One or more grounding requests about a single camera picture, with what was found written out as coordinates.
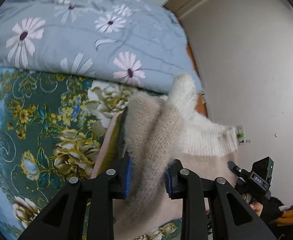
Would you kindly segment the person's right hand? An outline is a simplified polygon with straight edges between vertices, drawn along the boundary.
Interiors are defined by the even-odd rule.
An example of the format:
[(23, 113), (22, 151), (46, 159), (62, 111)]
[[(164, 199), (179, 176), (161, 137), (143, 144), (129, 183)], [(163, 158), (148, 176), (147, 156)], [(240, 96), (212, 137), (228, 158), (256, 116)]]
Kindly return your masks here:
[(249, 206), (260, 217), (260, 215), (262, 213), (263, 205), (261, 203), (259, 203), (259, 202), (253, 202)]

